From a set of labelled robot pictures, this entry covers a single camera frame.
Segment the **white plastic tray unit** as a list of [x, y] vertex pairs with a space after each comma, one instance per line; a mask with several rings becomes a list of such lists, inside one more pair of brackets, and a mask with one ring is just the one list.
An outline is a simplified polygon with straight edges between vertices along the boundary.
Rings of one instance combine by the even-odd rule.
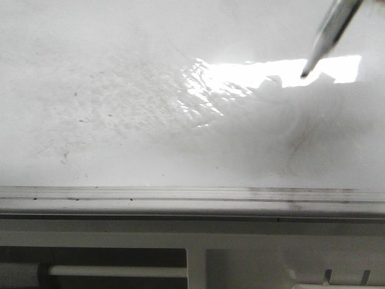
[[382, 222], [1, 220], [2, 288], [383, 288]]

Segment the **white whiteboard marker black tip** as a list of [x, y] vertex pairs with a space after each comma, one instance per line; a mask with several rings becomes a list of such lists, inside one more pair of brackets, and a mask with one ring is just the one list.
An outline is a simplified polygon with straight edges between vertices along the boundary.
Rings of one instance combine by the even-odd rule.
[[359, 0], [333, 1], [322, 20], [310, 57], [301, 73], [301, 78], [306, 78], [318, 62], [337, 45], [362, 3], [363, 1]]

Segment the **white whiteboard with aluminium frame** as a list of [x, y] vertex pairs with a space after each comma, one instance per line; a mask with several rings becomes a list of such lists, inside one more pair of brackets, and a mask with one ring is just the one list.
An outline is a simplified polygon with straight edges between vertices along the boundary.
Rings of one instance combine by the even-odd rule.
[[1, 214], [384, 218], [384, 2], [2, 1]]

